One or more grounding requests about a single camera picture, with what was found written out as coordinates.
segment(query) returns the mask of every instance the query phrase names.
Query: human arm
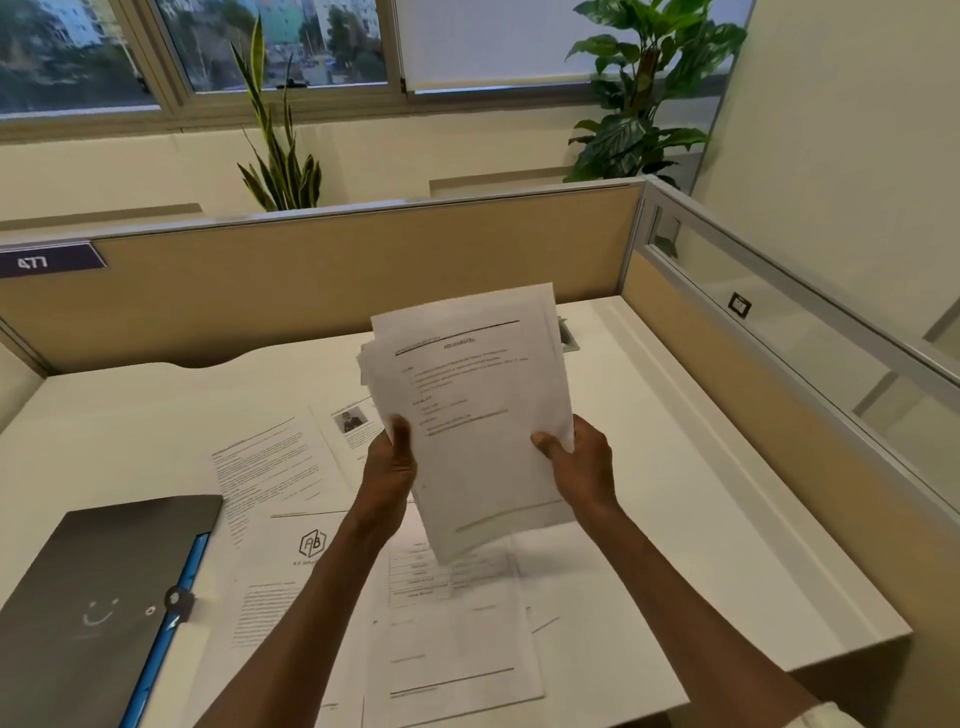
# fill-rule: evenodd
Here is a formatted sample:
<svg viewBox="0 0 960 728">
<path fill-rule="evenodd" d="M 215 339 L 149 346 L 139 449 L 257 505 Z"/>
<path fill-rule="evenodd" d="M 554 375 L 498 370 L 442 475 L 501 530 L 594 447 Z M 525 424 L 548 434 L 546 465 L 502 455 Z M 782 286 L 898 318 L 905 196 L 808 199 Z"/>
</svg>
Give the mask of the human arm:
<svg viewBox="0 0 960 728">
<path fill-rule="evenodd" d="M 326 552 L 286 614 L 213 701 L 197 728 L 312 728 L 357 598 L 403 521 L 417 475 L 410 426 L 371 442 L 363 482 Z"/>
<path fill-rule="evenodd" d="M 575 417 L 574 450 L 534 444 L 561 495 L 610 562 L 653 631 L 703 725 L 784 728 L 819 701 L 703 599 L 620 508 L 603 433 Z"/>
</svg>

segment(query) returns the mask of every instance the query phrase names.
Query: purple label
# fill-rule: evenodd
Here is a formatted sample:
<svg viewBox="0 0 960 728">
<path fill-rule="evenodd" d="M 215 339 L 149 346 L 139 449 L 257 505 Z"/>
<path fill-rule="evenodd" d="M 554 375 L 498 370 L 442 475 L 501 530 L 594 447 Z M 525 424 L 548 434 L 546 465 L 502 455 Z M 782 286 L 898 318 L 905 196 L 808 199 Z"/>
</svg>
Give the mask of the purple label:
<svg viewBox="0 0 960 728">
<path fill-rule="evenodd" d="M 96 248 L 87 241 L 14 250 L 0 248 L 0 279 L 106 267 Z"/>
</svg>

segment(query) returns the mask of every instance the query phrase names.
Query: person's left hand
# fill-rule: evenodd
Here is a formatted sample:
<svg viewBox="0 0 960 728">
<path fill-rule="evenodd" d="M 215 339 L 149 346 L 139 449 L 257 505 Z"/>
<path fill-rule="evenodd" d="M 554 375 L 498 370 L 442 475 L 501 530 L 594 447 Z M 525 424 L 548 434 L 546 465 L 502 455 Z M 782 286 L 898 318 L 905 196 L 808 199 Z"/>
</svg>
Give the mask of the person's left hand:
<svg viewBox="0 0 960 728">
<path fill-rule="evenodd" d="M 396 416 L 392 420 L 394 441 L 384 430 L 367 449 L 367 464 L 348 519 L 364 538 L 377 548 L 396 533 L 407 510 L 407 496 L 417 477 L 417 461 L 410 449 L 410 423 Z"/>
</svg>

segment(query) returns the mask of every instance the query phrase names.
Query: ab logo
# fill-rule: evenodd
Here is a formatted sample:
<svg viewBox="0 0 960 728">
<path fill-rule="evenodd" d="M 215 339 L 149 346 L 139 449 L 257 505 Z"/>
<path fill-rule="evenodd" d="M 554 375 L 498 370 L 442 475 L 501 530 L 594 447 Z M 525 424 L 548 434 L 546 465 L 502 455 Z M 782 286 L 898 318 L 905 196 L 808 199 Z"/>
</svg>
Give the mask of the ab logo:
<svg viewBox="0 0 960 728">
<path fill-rule="evenodd" d="M 300 553 L 308 559 L 323 551 L 325 546 L 326 534 L 321 533 L 316 528 L 300 539 Z"/>
</svg>

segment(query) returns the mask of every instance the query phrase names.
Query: white sleeve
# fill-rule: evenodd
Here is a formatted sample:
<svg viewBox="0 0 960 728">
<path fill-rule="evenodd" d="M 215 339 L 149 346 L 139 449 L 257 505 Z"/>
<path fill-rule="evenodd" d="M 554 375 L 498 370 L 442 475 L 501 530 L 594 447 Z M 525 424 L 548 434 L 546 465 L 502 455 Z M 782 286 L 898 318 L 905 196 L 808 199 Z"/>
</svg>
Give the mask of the white sleeve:
<svg viewBox="0 0 960 728">
<path fill-rule="evenodd" d="M 786 728 L 863 728 L 833 703 L 824 703 L 808 710 Z"/>
</svg>

